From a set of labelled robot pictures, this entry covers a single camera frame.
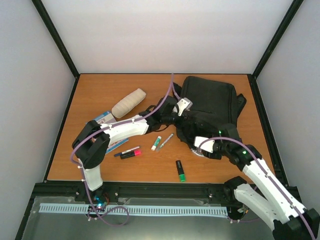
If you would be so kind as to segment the beige pencil case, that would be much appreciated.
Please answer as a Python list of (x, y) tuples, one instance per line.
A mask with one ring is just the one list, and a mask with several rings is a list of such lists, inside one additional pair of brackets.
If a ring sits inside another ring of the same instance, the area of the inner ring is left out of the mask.
[(111, 109), (112, 115), (117, 119), (124, 117), (140, 104), (145, 99), (146, 95), (147, 94), (142, 89), (137, 88), (113, 106)]

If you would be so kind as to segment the green black highlighter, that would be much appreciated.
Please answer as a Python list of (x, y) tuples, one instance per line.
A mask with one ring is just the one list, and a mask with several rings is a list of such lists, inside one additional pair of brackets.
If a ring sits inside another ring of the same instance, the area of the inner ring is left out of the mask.
[(177, 160), (175, 163), (176, 163), (177, 173), (178, 173), (180, 182), (185, 182), (186, 176), (182, 166), (182, 162), (180, 160)]

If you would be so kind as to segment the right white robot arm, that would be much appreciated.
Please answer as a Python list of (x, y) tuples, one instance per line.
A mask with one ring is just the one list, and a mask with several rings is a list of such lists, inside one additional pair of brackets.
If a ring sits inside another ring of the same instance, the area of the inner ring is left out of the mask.
[(252, 210), (272, 231), (276, 240), (315, 240), (318, 237), (320, 215), (306, 208), (276, 178), (256, 148), (244, 144), (237, 128), (227, 124), (218, 135), (196, 136), (194, 146), (203, 152), (225, 156), (249, 177), (254, 190), (241, 177), (225, 183), (230, 197)]

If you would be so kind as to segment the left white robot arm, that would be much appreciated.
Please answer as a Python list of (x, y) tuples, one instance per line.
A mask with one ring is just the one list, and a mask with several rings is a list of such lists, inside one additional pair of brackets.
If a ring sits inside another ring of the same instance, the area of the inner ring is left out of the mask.
[(70, 160), (78, 165), (82, 181), (86, 183), (86, 195), (92, 201), (103, 198), (104, 188), (100, 164), (110, 145), (123, 139), (156, 132), (162, 125), (177, 125), (184, 118), (192, 102), (184, 97), (180, 100), (172, 96), (162, 98), (154, 107), (137, 115), (114, 123), (99, 124), (89, 121), (72, 143)]

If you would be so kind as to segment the black student backpack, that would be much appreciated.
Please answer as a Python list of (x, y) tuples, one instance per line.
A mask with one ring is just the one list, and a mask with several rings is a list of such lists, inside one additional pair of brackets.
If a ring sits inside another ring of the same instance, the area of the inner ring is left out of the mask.
[(176, 135), (194, 153), (196, 137), (217, 137), (220, 127), (227, 124), (236, 127), (247, 103), (233, 84), (196, 76), (186, 77), (182, 86), (174, 83), (172, 92), (192, 102), (189, 110), (183, 112), (185, 119), (176, 126)]

